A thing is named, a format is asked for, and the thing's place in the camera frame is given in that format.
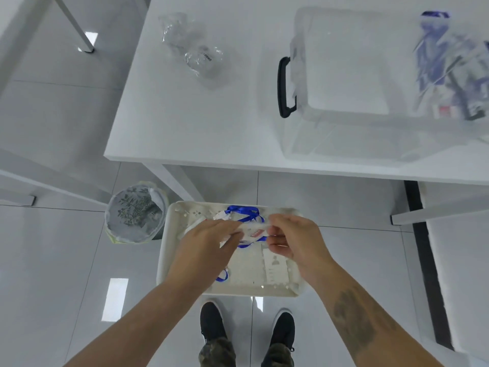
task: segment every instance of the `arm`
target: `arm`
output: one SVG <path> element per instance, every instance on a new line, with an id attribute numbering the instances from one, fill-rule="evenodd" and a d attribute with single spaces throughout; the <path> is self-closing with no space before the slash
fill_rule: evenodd
<path id="1" fill-rule="evenodd" d="M 144 367 L 168 333 L 228 264 L 240 222 L 204 221 L 180 242 L 165 281 L 93 340 L 65 367 Z M 231 238 L 219 248 L 226 236 Z"/>
<path id="2" fill-rule="evenodd" d="M 314 222 L 278 214 L 270 222 L 270 250 L 297 263 L 358 367 L 442 367 L 333 260 Z"/>

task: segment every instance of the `black sneaker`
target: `black sneaker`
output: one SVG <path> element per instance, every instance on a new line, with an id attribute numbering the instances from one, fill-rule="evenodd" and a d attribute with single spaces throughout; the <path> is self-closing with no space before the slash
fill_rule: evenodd
<path id="1" fill-rule="evenodd" d="M 273 332 L 270 345 L 284 344 L 290 351 L 294 351 L 292 345 L 295 338 L 295 323 L 294 317 L 290 314 L 290 310 L 282 309 L 278 312 L 273 321 Z"/>
<path id="2" fill-rule="evenodd" d="M 200 310 L 200 331 L 206 343 L 220 337 L 227 339 L 221 311 L 213 301 L 206 302 Z"/>

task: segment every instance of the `storage box handle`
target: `storage box handle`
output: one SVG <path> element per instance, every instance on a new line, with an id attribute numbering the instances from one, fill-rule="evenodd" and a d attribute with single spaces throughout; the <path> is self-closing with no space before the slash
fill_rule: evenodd
<path id="1" fill-rule="evenodd" d="M 285 80 L 285 67 L 290 62 L 290 57 L 283 57 L 278 63 L 278 78 L 277 78 L 277 96 L 278 96 L 278 111 L 282 118 L 287 118 L 292 112 L 297 109 L 297 96 L 295 97 L 295 105 L 292 108 L 287 107 L 287 90 Z"/>

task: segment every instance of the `plastic tray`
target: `plastic tray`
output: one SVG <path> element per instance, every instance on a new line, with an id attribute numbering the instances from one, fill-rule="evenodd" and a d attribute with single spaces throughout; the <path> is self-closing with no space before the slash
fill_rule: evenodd
<path id="1" fill-rule="evenodd" d="M 182 201 L 170 205 L 165 220 L 163 238 L 158 260 L 156 284 L 164 281 L 173 262 L 180 240 L 177 238 L 185 228 L 199 217 L 211 218 L 214 214 L 227 209 L 229 203 L 206 203 Z M 273 213 L 299 215 L 293 208 L 256 206 L 260 215 L 265 218 Z M 235 296 L 279 296 L 296 297 L 304 290 L 305 282 L 299 274 L 296 263 L 287 259 L 289 283 L 271 285 L 266 283 L 265 264 L 262 250 L 266 243 L 255 242 L 246 248 L 238 248 L 229 262 L 229 279 L 225 282 L 214 282 L 204 293 L 207 295 Z"/>

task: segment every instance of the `pant leg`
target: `pant leg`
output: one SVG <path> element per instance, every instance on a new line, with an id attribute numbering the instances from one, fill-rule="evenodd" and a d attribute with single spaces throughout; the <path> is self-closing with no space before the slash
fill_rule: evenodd
<path id="1" fill-rule="evenodd" d="M 290 350 L 284 344 L 273 344 L 268 348 L 262 367 L 294 367 Z"/>
<path id="2" fill-rule="evenodd" d="M 236 354 L 231 342 L 218 338 L 206 343 L 199 353 L 200 367 L 236 367 Z"/>

